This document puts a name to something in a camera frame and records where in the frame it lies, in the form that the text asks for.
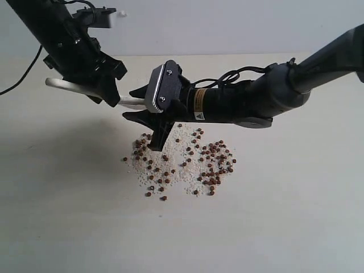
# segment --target white wall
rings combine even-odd
[[[91,31],[111,55],[315,51],[364,23],[362,0],[93,0],[128,13]],[[33,56],[35,39],[0,2],[0,55]]]
[[[197,80],[290,57],[173,59]],[[167,58],[121,58],[129,73],[120,93],[145,84]],[[0,62],[0,89],[27,65]],[[202,141],[236,148],[235,171],[213,198],[186,195],[181,180],[168,202],[145,198],[120,162],[146,128],[123,119],[125,109],[46,87],[49,76],[57,75],[37,63],[0,98],[0,272],[364,272],[364,85],[356,75],[315,90],[269,129],[199,125]]]

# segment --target table surface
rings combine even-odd
[[[175,59],[191,80],[307,54],[122,57],[120,94]],[[0,87],[28,61],[0,63]],[[243,77],[255,76],[251,73]],[[120,162],[146,129],[126,109],[44,86],[38,62],[0,98],[1,272],[362,272],[364,85],[348,75],[270,129],[202,125],[235,147],[213,197],[145,198]]]

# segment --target black cable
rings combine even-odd
[[[38,49],[37,54],[35,55],[34,60],[31,62],[31,64],[29,65],[29,67],[28,67],[28,68],[27,68],[27,70],[25,71],[24,75],[20,78],[20,80],[19,80],[16,84],[14,84],[13,86],[11,86],[11,87],[9,87],[8,89],[6,89],[6,90],[4,90],[4,91],[0,92],[0,96],[1,96],[1,95],[6,94],[6,93],[7,93],[7,92],[9,92],[9,91],[12,91],[14,88],[16,88],[19,84],[21,84],[21,83],[22,83],[22,81],[23,81],[23,80],[26,78],[26,76],[29,74],[30,70],[33,68],[33,66],[34,66],[35,62],[36,62],[36,61],[37,61],[37,59],[39,58],[39,55],[40,55],[40,53],[41,53],[42,49],[43,49],[43,46],[40,46],[40,47],[39,47],[39,49]]]
[[[239,84],[238,82],[234,83],[240,78],[240,73],[243,71],[253,71],[256,73],[266,73],[267,68],[261,68],[261,67],[242,67],[237,70],[231,70],[226,72],[224,75],[222,75],[220,78],[204,78],[202,80],[198,80],[196,82],[191,83],[190,88],[195,88],[197,84],[200,84],[202,82],[211,81],[212,83],[200,88],[212,88],[215,86],[218,86],[219,88],[223,86],[232,86]]]
[[[92,22],[90,24],[88,24],[88,26],[95,24],[95,22],[97,21],[96,7],[90,1],[87,1],[87,0],[71,0],[71,1],[52,0],[52,2],[58,3],[58,4],[64,4],[64,5],[74,4],[74,3],[83,3],[85,5],[88,5],[92,11]]]

